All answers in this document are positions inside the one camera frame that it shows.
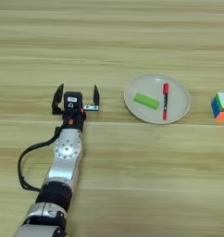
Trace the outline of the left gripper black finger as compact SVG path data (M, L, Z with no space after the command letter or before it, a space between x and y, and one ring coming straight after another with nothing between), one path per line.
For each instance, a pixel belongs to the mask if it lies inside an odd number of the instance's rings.
M64 84L61 84L55 94L54 98L52 101L52 114L53 115L61 115L62 114L62 109L58 106L61 103L62 96L63 96L63 89L64 89Z
M96 85L93 88L93 103L96 106L99 106L100 103L100 94Z

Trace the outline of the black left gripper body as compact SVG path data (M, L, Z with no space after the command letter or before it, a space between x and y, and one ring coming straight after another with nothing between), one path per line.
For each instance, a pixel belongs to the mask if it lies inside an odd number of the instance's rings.
M86 120L86 112L97 112L99 106L83 106L82 108L66 109L63 113L63 128L76 129L83 132L83 124Z

